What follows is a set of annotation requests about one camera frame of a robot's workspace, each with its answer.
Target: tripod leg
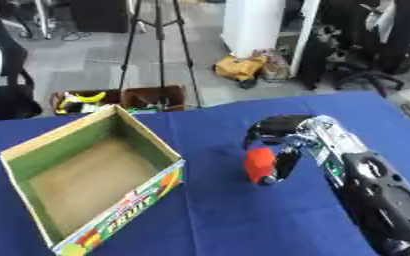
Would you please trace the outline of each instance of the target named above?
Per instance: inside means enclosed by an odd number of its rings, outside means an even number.
[[[182,37],[183,49],[185,50],[186,63],[188,65],[189,73],[191,76],[191,82],[193,84],[194,94],[196,95],[197,107],[202,108],[202,103],[201,103],[200,96],[199,96],[199,89],[197,88],[197,83],[196,83],[196,76],[194,75],[194,69],[193,69],[194,63],[193,63],[193,60],[191,59],[191,55],[190,55],[189,47],[188,47],[188,41],[186,40],[185,29],[183,27],[183,25],[185,24],[185,21],[183,20],[182,14],[180,13],[180,6],[179,6],[178,0],[173,0],[173,3],[174,3],[175,14],[177,16],[177,24],[179,25],[180,35]]]
[[[124,80],[126,79],[127,67],[129,66],[129,60],[130,60],[130,53],[132,52],[133,40],[135,38],[135,31],[136,31],[137,24],[138,24],[139,17],[140,17],[141,2],[142,0],[137,0],[137,4],[135,6],[135,14],[132,16],[129,41],[127,42],[127,48],[126,48],[126,56],[124,58],[124,63],[121,66],[121,80],[119,82],[120,91],[123,89]]]
[[[158,40],[158,58],[160,67],[160,103],[163,110],[168,107],[166,104],[165,97],[165,59],[164,59],[164,49],[163,41],[165,40],[165,34],[163,32],[163,16],[161,13],[160,0],[155,0],[155,30]]]

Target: wheel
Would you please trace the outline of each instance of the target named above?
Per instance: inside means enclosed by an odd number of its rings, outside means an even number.
[[[256,86],[257,80],[256,79],[248,79],[244,81],[238,82],[238,86],[242,89],[251,89]]]
[[[31,38],[31,35],[26,32],[26,31],[21,31],[20,34],[18,34],[21,38]]]

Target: cardboard box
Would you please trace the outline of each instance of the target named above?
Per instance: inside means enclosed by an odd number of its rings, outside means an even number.
[[[182,181],[184,160],[119,106],[1,152],[47,246],[84,255]]]

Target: silver metal part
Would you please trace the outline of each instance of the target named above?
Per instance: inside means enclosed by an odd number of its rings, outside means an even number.
[[[306,138],[308,142],[312,141],[306,145],[307,148],[317,164],[325,168],[326,176],[336,188],[344,185],[342,155],[368,151],[354,134],[345,130],[339,122],[329,116],[317,116],[303,121],[297,128],[296,136]],[[368,165],[364,169],[365,175],[374,177]]]

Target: table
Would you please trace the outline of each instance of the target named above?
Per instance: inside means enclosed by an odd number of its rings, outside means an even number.
[[[241,140],[278,114],[338,119],[410,180],[410,119],[371,92],[238,102],[139,119],[187,160],[185,184],[91,255],[375,255],[306,156],[271,187],[248,182]],[[78,118],[0,122],[0,150]],[[0,255],[51,255],[0,164]]]

